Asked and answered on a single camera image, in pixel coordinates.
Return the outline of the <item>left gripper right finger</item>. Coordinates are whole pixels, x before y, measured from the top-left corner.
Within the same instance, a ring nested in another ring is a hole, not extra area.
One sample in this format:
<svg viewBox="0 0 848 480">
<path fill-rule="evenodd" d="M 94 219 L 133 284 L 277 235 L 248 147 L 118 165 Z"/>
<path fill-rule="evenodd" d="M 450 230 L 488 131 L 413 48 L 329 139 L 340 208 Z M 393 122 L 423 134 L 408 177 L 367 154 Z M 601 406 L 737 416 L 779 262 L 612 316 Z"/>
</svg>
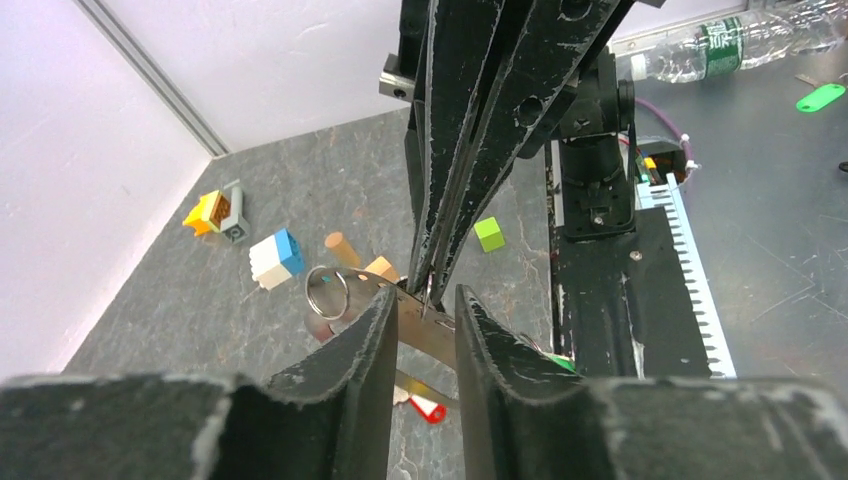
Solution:
<svg viewBox="0 0 848 480">
<path fill-rule="evenodd" d="M 455 297 L 470 479 L 843 479 L 847 408 L 800 379 L 582 378 Z"/>
</svg>

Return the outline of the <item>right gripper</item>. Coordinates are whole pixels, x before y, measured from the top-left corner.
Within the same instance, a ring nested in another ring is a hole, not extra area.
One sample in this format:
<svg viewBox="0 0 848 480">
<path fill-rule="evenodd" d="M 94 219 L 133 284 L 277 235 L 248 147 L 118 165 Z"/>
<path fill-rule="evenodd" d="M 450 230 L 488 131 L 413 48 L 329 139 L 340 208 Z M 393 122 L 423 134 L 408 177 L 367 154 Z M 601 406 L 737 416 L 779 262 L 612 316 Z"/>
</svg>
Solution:
<svg viewBox="0 0 848 480">
<path fill-rule="evenodd" d="M 411 102 L 415 89 L 408 292 L 440 302 L 514 160 L 564 116 L 622 19 L 619 1 L 401 2 L 379 93 Z"/>
</svg>

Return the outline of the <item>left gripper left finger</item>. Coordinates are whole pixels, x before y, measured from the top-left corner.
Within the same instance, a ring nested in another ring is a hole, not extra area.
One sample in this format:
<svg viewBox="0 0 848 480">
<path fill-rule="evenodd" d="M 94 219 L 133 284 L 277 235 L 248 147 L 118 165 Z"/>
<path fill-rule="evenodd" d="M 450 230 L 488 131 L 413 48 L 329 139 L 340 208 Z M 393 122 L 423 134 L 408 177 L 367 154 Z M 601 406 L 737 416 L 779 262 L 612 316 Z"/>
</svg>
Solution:
<svg viewBox="0 0 848 480">
<path fill-rule="evenodd" d="M 259 385 L 242 374 L 39 375 L 1 387 L 5 479 L 381 479 L 397 296 Z"/>
</svg>

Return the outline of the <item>red key tag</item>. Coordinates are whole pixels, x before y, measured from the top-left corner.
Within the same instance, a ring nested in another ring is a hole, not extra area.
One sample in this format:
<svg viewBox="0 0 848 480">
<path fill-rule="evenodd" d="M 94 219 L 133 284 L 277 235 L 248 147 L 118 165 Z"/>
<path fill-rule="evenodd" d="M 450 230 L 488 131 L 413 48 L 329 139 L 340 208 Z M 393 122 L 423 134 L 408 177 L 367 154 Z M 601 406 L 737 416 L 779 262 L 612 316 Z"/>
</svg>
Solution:
<svg viewBox="0 0 848 480">
<path fill-rule="evenodd" d="M 418 395 L 412 395 L 408 402 L 429 424 L 441 423 L 448 413 L 444 405 Z"/>
</svg>

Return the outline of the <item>metal keyring plate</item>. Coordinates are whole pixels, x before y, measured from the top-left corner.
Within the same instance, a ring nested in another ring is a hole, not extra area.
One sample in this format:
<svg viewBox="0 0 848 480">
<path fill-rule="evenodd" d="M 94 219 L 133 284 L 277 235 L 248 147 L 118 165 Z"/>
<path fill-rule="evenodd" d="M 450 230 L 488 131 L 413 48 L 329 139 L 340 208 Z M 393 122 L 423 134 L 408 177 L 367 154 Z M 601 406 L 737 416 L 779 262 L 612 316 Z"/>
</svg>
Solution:
<svg viewBox="0 0 848 480">
<path fill-rule="evenodd" d="M 382 290 L 395 292 L 398 340 L 454 369 L 455 322 L 449 316 L 365 270 L 318 266 L 306 276 L 306 300 L 319 324 L 334 334 L 352 324 Z"/>
</svg>

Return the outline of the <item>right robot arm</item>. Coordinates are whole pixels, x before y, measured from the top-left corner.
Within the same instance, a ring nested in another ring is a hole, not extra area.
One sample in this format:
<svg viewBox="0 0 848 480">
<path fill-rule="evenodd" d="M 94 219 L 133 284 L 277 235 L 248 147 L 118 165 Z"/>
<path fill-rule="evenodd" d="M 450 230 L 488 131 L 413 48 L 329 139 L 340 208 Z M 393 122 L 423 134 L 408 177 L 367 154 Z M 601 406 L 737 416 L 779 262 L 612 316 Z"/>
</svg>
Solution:
<svg viewBox="0 0 848 480">
<path fill-rule="evenodd" d="M 628 1 L 405 1 L 387 95 L 411 105 L 405 156 L 415 234 L 406 289 L 438 303 L 464 242 L 512 171 L 552 141 L 570 241 L 634 227 L 621 133 L 633 86 L 608 41 Z"/>
</svg>

